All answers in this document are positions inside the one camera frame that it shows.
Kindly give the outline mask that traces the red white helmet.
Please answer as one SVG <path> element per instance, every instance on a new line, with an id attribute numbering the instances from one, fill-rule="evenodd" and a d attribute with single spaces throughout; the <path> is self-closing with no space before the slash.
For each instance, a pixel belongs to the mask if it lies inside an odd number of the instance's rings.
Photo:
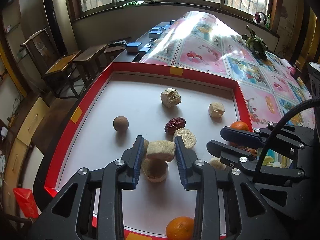
<path id="1" fill-rule="evenodd" d="M 265 26 L 267 23 L 267 16 L 262 11 L 257 11 L 253 17 L 253 22 Z"/>

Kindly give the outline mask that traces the red jujube gripped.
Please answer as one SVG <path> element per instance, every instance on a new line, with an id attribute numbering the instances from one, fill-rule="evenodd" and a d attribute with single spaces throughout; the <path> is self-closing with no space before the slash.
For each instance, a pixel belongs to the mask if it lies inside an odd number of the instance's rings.
<path id="1" fill-rule="evenodd" d="M 184 118 L 172 118 L 165 126 L 164 130 L 167 134 L 174 134 L 178 129 L 184 128 L 186 121 Z"/>

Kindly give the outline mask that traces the wooden chair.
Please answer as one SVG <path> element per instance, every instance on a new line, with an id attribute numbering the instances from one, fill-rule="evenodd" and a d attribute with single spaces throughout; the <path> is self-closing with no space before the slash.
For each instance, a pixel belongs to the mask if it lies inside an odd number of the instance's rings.
<path id="1" fill-rule="evenodd" d="M 35 32 L 20 47 L 27 50 L 42 80 L 56 98 L 80 97 L 74 83 L 81 78 L 72 77 L 76 70 L 73 60 L 80 55 L 79 50 L 60 56 L 46 28 Z"/>

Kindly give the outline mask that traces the small corn cob chunk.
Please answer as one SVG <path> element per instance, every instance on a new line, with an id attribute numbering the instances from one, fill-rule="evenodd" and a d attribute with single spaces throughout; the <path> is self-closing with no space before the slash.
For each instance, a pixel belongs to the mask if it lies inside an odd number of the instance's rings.
<path id="1" fill-rule="evenodd" d="M 221 160 L 218 157 L 212 157 L 209 161 L 209 164 L 216 170 L 224 171 L 226 169 L 226 165 L 221 163 Z"/>

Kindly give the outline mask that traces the tall corn cob piece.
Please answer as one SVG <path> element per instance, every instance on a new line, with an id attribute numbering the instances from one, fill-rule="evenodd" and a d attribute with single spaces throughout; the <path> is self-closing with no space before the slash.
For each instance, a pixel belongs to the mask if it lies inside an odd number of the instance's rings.
<path id="1" fill-rule="evenodd" d="M 142 170 L 150 182 L 161 183 L 167 178 L 168 164 L 161 159 L 145 158 L 142 162 Z"/>

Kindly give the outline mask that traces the wooden stool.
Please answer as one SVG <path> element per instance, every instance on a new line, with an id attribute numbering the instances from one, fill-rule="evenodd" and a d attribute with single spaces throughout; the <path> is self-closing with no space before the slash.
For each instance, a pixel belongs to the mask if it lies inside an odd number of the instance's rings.
<path id="1" fill-rule="evenodd" d="M 73 60 L 85 87 L 88 87 L 97 77 L 95 69 L 97 69 L 98 73 L 103 71 L 99 56 L 104 52 L 106 47 L 107 44 L 91 46 Z"/>

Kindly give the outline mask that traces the tall floor air conditioner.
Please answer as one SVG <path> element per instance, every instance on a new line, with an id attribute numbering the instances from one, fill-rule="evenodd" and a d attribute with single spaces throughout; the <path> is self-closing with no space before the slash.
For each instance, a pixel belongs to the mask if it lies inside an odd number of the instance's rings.
<path id="1" fill-rule="evenodd" d="M 66 0 L 42 0 L 47 28 L 60 56 L 78 49 Z"/>

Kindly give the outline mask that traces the round corn cob slice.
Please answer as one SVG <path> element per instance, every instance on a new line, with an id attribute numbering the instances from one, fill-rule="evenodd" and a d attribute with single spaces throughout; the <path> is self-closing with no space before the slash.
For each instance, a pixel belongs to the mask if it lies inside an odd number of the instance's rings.
<path id="1" fill-rule="evenodd" d="M 186 128 L 179 128 L 176 130 L 173 136 L 173 141 L 176 137 L 182 137 L 185 148 L 187 149 L 193 148 L 197 142 L 195 135 Z"/>

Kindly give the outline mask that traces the large orange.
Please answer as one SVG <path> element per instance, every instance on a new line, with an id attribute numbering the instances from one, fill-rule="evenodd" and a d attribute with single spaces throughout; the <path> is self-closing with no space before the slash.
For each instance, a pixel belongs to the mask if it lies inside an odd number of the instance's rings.
<path id="1" fill-rule="evenodd" d="M 191 240 L 194 231 L 194 219 L 190 217 L 177 217 L 171 220 L 165 234 L 169 240 Z"/>

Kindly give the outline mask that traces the red jujube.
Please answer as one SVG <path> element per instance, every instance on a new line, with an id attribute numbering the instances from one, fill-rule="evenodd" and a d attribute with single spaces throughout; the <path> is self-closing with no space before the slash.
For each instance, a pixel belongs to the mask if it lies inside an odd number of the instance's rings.
<path id="1" fill-rule="evenodd" d="M 257 155 L 258 155 L 256 149 L 253 149 L 253 148 L 250 148 L 250 147 L 246 147 L 246 148 L 244 148 L 244 150 L 245 150 L 246 152 L 249 152 L 254 158 L 256 158 Z"/>

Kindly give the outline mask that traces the blue mahjong tile box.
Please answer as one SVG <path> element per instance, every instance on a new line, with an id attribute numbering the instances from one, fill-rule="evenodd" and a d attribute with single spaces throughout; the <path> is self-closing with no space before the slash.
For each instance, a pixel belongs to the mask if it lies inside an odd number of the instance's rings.
<path id="1" fill-rule="evenodd" d="M 127 53 L 139 53 L 143 47 L 142 42 L 130 42 L 126 45 Z"/>

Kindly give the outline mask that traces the brown longan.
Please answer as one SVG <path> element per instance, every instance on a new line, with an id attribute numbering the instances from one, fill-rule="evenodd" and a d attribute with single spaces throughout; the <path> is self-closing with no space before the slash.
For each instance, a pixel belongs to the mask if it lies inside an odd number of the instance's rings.
<path id="1" fill-rule="evenodd" d="M 132 148 L 134 148 L 137 139 L 138 139 L 138 137 L 136 137 L 136 140 L 135 140 L 135 142 L 133 143 Z M 143 155 L 142 155 L 142 158 L 143 158 L 143 159 L 144 159 L 145 156 L 146 156 L 146 152 L 147 152 L 148 145 L 149 145 L 149 141 L 147 141 L 146 139 L 144 139 L 144 148 L 143 148 L 144 151 L 143 151 Z M 140 152 L 138 151 L 137 154 L 136 154 L 136 157 L 138 158 L 139 155 L 140 155 Z"/>
<path id="2" fill-rule="evenodd" d="M 125 132 L 129 127 L 129 121 L 124 116 L 117 116 L 113 120 L 113 127 L 117 132 Z"/>

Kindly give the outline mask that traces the red plastic bag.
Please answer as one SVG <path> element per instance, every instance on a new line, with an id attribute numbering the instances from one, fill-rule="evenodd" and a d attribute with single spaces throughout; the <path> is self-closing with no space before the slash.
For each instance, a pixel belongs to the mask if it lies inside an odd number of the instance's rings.
<path id="1" fill-rule="evenodd" d="M 13 193 L 15 195 L 16 202 L 18 203 L 19 208 L 22 210 L 26 218 L 36 219 L 39 217 L 38 208 L 31 189 L 16 187 L 13 188 Z"/>

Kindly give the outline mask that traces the pale corn cob piece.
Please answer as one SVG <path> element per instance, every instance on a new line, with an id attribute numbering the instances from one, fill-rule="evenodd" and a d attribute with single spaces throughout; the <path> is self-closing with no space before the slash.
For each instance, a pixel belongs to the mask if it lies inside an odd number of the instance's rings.
<path id="1" fill-rule="evenodd" d="M 212 102 L 208 107 L 208 112 L 212 118 L 220 118 L 225 113 L 225 108 L 220 102 Z"/>

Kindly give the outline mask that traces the green cloth on sill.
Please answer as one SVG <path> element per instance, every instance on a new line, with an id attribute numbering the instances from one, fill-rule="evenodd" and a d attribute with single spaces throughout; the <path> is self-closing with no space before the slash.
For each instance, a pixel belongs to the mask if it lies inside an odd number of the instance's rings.
<path id="1" fill-rule="evenodd" d="M 142 5 L 144 1 L 129 1 L 123 5 L 124 8 L 129 8 L 129 7 L 139 7 Z"/>

